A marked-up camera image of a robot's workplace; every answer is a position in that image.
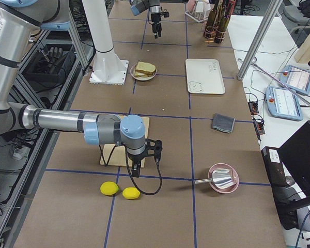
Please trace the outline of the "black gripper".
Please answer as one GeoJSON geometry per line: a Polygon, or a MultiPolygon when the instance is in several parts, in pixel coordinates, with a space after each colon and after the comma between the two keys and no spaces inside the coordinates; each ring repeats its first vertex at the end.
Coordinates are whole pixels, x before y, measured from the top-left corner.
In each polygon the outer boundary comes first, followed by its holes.
{"type": "Polygon", "coordinates": [[[161,18],[168,18],[169,12],[161,7],[161,6],[151,6],[150,7],[150,16],[151,16],[151,25],[152,25],[152,32],[154,34],[154,38],[158,39],[161,37],[161,18]]]}
{"type": "Polygon", "coordinates": [[[145,144],[138,149],[127,148],[128,158],[132,160],[132,177],[140,176],[141,161],[147,157],[153,157],[159,164],[162,154],[162,141],[145,139],[145,144]]]}

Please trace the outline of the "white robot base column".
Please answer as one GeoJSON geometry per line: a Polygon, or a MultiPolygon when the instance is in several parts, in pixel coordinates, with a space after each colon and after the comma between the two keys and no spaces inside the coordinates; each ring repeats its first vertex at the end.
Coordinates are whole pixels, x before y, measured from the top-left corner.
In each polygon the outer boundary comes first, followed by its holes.
{"type": "Polygon", "coordinates": [[[96,50],[90,82],[123,85],[129,62],[121,60],[114,51],[105,1],[82,1],[96,50]]]}

